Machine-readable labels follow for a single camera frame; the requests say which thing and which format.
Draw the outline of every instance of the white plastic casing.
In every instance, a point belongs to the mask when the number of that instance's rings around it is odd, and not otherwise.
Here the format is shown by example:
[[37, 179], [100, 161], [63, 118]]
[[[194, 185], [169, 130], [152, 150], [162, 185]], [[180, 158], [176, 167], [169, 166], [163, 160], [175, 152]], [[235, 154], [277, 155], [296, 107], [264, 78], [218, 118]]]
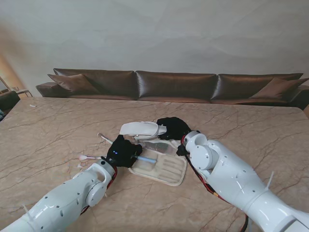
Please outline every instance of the white plastic casing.
[[135, 139], [151, 139], [166, 132], [165, 126], [155, 122], [130, 122], [122, 125], [119, 134], [130, 135]]
[[114, 169], [101, 160], [43, 196], [3, 232], [60, 232], [74, 222], [86, 206], [94, 206], [105, 194]]
[[219, 141], [207, 140], [205, 135], [192, 131], [186, 135], [184, 145], [193, 166], [211, 187], [244, 211], [263, 231], [284, 232], [293, 225], [299, 231], [309, 232], [309, 214], [281, 201], [250, 165]]

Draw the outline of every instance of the black glove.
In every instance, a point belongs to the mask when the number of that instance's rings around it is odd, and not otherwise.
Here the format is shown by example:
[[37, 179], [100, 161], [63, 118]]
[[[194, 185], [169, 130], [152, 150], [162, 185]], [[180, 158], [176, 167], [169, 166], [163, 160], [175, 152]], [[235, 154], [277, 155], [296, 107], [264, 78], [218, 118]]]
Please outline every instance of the black glove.
[[130, 168], [137, 160], [132, 156], [139, 156], [141, 153], [141, 145], [134, 145], [122, 135], [118, 135], [108, 150], [106, 159], [111, 165]]
[[188, 125], [177, 117], [166, 117], [158, 119], [156, 122], [159, 126], [166, 126], [166, 133], [159, 135], [160, 139], [169, 140], [181, 140], [184, 135], [189, 133], [191, 129]]

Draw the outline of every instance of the beige marble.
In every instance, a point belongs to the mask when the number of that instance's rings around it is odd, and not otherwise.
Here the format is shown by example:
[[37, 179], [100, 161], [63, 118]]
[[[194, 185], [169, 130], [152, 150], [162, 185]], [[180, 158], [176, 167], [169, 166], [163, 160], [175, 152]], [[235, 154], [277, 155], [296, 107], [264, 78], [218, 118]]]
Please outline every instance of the beige marble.
[[[115, 139], [124, 123], [166, 116], [220, 140], [265, 182], [275, 171], [271, 190], [309, 212], [309, 120], [300, 109], [28, 98], [0, 123], [0, 229], [24, 214], [22, 204], [31, 208], [76, 174], [78, 154], [105, 154], [110, 145], [98, 132]], [[244, 214], [209, 194], [190, 167], [178, 187], [121, 168], [107, 195], [67, 231], [235, 232], [244, 222]]]

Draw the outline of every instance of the brown pillow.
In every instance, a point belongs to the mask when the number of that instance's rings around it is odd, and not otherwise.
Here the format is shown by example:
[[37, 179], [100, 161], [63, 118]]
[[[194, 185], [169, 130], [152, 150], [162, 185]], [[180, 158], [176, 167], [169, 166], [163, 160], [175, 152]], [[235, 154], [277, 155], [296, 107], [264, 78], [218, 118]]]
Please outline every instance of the brown pillow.
[[59, 75], [51, 75], [48, 76], [59, 84], [64, 89], [74, 94], [100, 94], [99, 91], [94, 88], [87, 78], [82, 75], [73, 75], [73, 76], [59, 76]]
[[269, 82], [264, 88], [258, 91], [256, 94], [250, 98], [272, 98], [272, 99], [282, 99], [283, 95], [289, 91], [296, 89], [302, 83], [309, 80], [309, 78], [304, 78], [300, 80], [287, 81], [279, 78], [274, 78]]

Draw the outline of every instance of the leather sofa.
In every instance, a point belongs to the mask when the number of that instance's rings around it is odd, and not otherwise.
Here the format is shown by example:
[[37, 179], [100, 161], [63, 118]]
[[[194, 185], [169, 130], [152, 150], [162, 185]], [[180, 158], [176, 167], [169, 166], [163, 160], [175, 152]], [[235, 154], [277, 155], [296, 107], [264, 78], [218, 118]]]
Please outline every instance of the leather sofa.
[[299, 86], [282, 99], [251, 99], [273, 78], [297, 80], [302, 73], [235, 75], [211, 73], [169, 73], [145, 71], [107, 71], [54, 69], [56, 75], [83, 74], [101, 94], [70, 94], [55, 82], [36, 86], [43, 97], [196, 102], [292, 106], [304, 109], [309, 103], [309, 87]]

